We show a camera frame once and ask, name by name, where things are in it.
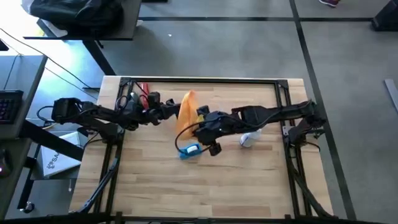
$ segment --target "black cable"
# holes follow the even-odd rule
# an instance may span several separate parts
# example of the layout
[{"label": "black cable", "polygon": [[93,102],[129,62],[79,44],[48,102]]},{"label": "black cable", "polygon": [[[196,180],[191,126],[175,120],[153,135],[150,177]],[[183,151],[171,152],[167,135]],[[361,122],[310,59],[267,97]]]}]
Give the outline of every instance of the black cable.
[{"label": "black cable", "polygon": [[39,127],[41,127],[41,128],[47,128],[47,127],[50,127],[51,125],[53,125],[55,122],[53,122],[53,121],[44,121],[44,124],[43,124],[43,126],[39,126]]},{"label": "black cable", "polygon": [[[177,149],[177,151],[180,152],[180,153],[182,153],[182,154],[184,154],[184,155],[186,155],[186,156],[189,156],[188,153],[182,151],[182,150],[178,147],[178,138],[179,138],[179,137],[182,135],[182,133],[184,133],[186,130],[188,130],[188,129],[194,127],[195,125],[206,124],[206,123],[214,122],[214,121],[216,121],[216,120],[218,120],[218,119],[220,119],[220,118],[223,118],[223,117],[224,117],[224,116],[220,116],[220,117],[218,117],[218,118],[216,118],[216,119],[212,119],[212,120],[209,120],[209,121],[200,121],[200,122],[197,122],[197,123],[188,125],[188,126],[187,126],[186,128],[184,128],[184,129],[177,135],[177,137],[175,137],[175,139],[174,139],[174,146],[175,146],[175,148]],[[202,152],[208,150],[209,148],[210,148],[210,146],[207,147],[206,149],[202,150]]]},{"label": "black cable", "polygon": [[[126,99],[126,102],[125,102],[125,104],[124,104],[123,106],[121,106],[121,105],[120,105],[120,101],[121,101],[123,98]],[[116,108],[118,108],[119,111],[124,110],[124,109],[126,108],[126,106],[127,106],[127,99],[128,99],[127,96],[120,96],[120,97],[116,100],[114,106],[115,106]]]},{"label": "black cable", "polygon": [[55,123],[55,121],[53,121],[53,120],[51,120],[51,119],[44,118],[44,117],[42,117],[42,116],[40,115],[40,111],[42,111],[42,109],[46,109],[46,108],[54,108],[54,107],[53,107],[53,106],[43,106],[42,108],[40,108],[40,109],[36,112],[36,116],[37,116],[39,119],[41,119],[42,121],[44,121],[44,122],[47,122],[47,123]]},{"label": "black cable", "polygon": [[319,149],[319,151],[321,151],[321,147],[319,147],[319,145],[317,145],[317,144],[315,144],[315,143],[307,142],[307,141],[305,141],[304,143],[305,143],[305,144],[312,145],[312,146],[315,146],[315,147],[317,147],[317,148]]},{"label": "black cable", "polygon": [[80,113],[79,113],[79,114],[77,114],[77,115],[73,115],[73,116],[70,116],[69,118],[65,118],[65,119],[72,119],[72,118],[76,118],[77,116],[83,115],[83,114],[85,114],[85,113],[88,113],[88,112],[90,112],[90,111],[93,111],[93,110],[96,110],[96,109],[94,109],[94,108],[87,109],[87,110],[85,110],[85,111],[82,111],[82,112],[80,112]]},{"label": "black cable", "polygon": [[86,149],[86,147],[87,147],[89,144],[94,143],[94,142],[98,142],[98,141],[102,141],[102,139],[95,139],[95,140],[93,140],[95,137],[97,137],[98,134],[99,134],[99,132],[97,132],[93,137],[91,137],[91,138],[86,142],[86,144],[83,146],[83,151]]},{"label": "black cable", "polygon": [[10,68],[10,72],[8,73],[8,77],[7,77],[7,80],[6,80],[6,84],[4,84],[3,90],[5,90],[6,87],[7,87],[8,81],[9,81],[9,79],[10,79],[10,77],[11,77],[12,69],[14,68],[14,65],[15,65],[15,61],[17,60],[17,57],[20,56],[20,55],[21,55],[21,54],[17,54],[17,55],[14,57],[14,61],[12,61],[12,65],[11,65],[11,68]]},{"label": "black cable", "polygon": [[55,72],[51,71],[50,69],[48,69],[48,68],[45,68],[45,69],[46,69],[47,71],[51,72],[52,74],[54,74],[55,76],[57,76],[58,78],[62,79],[63,81],[65,81],[65,82],[67,82],[67,83],[73,85],[75,88],[77,88],[78,90],[82,91],[83,93],[86,93],[86,94],[89,95],[90,97],[92,97],[92,98],[98,100],[98,99],[95,98],[93,95],[88,94],[86,91],[82,90],[81,88],[79,88],[79,87],[76,86],[75,84],[71,83],[70,81],[68,81],[68,80],[66,80],[66,79],[64,79],[64,78],[62,78],[60,75],[57,75]]},{"label": "black cable", "polygon": [[89,85],[87,85],[85,82],[83,82],[82,80],[80,80],[76,75],[72,74],[72,72],[69,72],[66,68],[62,67],[60,64],[58,64],[57,62],[55,62],[54,60],[52,60],[52,58],[50,58],[49,56],[47,56],[45,53],[43,53],[43,52],[37,50],[36,48],[34,48],[34,47],[32,47],[32,46],[30,46],[30,45],[28,45],[28,44],[23,43],[22,41],[18,40],[17,38],[15,38],[15,37],[13,37],[12,35],[10,35],[9,33],[7,33],[4,29],[0,28],[0,30],[2,30],[5,34],[7,34],[7,35],[8,35],[9,37],[11,37],[12,39],[18,41],[19,43],[21,43],[21,44],[23,44],[23,45],[25,45],[25,46],[27,46],[27,47],[29,47],[29,48],[31,48],[31,49],[37,51],[38,53],[40,53],[40,54],[46,56],[48,59],[50,59],[50,61],[52,61],[54,64],[56,64],[56,65],[58,65],[59,67],[61,67],[62,69],[64,69],[66,72],[68,72],[71,76],[75,77],[75,78],[76,78],[79,82],[81,82],[83,85],[85,85],[85,86],[87,86],[88,88],[90,88],[90,89],[92,89],[92,90],[94,90],[94,91],[96,91],[96,92],[99,93],[98,90],[95,90],[93,87],[90,87]]}]

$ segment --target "gray floor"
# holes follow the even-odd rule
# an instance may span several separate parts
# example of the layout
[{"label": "gray floor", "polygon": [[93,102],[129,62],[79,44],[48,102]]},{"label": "gray floor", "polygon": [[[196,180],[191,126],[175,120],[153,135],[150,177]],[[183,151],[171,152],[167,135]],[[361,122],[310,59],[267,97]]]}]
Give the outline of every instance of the gray floor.
[{"label": "gray floor", "polygon": [[[296,0],[301,17],[372,17],[386,2],[342,0],[331,9],[317,0]],[[140,16],[291,17],[292,12],[289,0],[170,0],[143,5]],[[357,217],[396,223],[398,114],[382,81],[392,78],[398,84],[398,34],[375,33],[367,22],[303,22],[302,27]],[[101,80],[102,71],[81,43],[29,43],[84,81]],[[133,42],[103,43],[104,54],[120,75],[303,78],[313,98],[293,22],[145,21]],[[48,67],[82,86],[54,65]],[[92,100],[46,72],[29,116],[34,118],[38,108],[57,98],[73,96]],[[333,209],[345,217],[324,139],[320,145]],[[31,200],[37,211],[24,215],[10,208],[7,217],[66,213],[68,185],[68,180],[35,183]]]}]

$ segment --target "orange cloth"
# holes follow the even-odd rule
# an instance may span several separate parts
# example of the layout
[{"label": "orange cloth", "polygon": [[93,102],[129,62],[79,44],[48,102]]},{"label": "orange cloth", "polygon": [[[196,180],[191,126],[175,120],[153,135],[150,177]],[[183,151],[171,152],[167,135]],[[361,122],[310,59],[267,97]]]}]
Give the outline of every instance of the orange cloth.
[{"label": "orange cloth", "polygon": [[[191,124],[198,122],[198,103],[195,99],[195,92],[190,90],[187,94],[185,94],[184,98],[181,101],[180,112],[178,114],[176,131],[179,134],[182,130],[188,127]],[[184,133],[181,134],[181,140],[187,140],[193,136],[192,131],[197,129],[197,125],[188,128]]]}]

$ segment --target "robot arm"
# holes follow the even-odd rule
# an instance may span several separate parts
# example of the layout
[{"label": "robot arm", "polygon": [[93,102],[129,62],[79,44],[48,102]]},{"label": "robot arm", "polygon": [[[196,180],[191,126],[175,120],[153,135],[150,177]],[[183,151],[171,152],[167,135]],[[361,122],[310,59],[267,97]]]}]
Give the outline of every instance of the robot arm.
[{"label": "robot arm", "polygon": [[108,141],[116,138],[122,129],[135,131],[140,124],[149,123],[157,126],[160,120],[177,116],[180,111],[180,104],[175,104],[172,99],[161,103],[157,92],[149,93],[147,101],[149,108],[145,109],[139,96],[133,92],[126,97],[122,108],[111,110],[77,98],[61,98],[54,102],[51,117],[56,123],[75,123],[82,125],[83,129],[97,131]]},{"label": "robot arm", "polygon": [[221,146],[215,140],[222,136],[255,132],[269,123],[303,118],[297,127],[289,131],[290,142],[295,143],[311,129],[319,128],[325,123],[312,101],[277,108],[244,106],[233,108],[231,114],[210,112],[208,106],[202,106],[198,109],[198,114],[203,115],[204,121],[194,130],[193,135],[200,143],[209,146],[212,156],[220,153]]}]

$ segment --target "wooden table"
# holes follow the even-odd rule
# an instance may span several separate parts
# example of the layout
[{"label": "wooden table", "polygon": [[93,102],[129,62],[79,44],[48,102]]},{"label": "wooden table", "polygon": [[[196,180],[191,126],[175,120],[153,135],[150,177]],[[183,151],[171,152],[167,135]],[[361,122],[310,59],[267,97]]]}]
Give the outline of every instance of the wooden table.
[{"label": "wooden table", "polygon": [[[104,77],[98,104],[114,108],[120,77]],[[303,80],[288,79],[292,103],[307,100]],[[245,105],[275,107],[273,86],[263,84],[149,83],[162,101],[182,100],[197,92],[199,105],[230,113]],[[140,217],[284,218],[293,214],[280,124],[262,129],[252,149],[241,149],[241,135],[220,138],[223,151],[181,161],[174,148],[175,117],[159,126],[126,132],[113,202],[113,213]],[[188,142],[179,142],[180,146]],[[97,187],[106,146],[86,148],[70,210],[80,208]],[[333,213],[318,149],[307,145],[302,158],[308,188]],[[103,195],[105,210],[108,193]]]}]

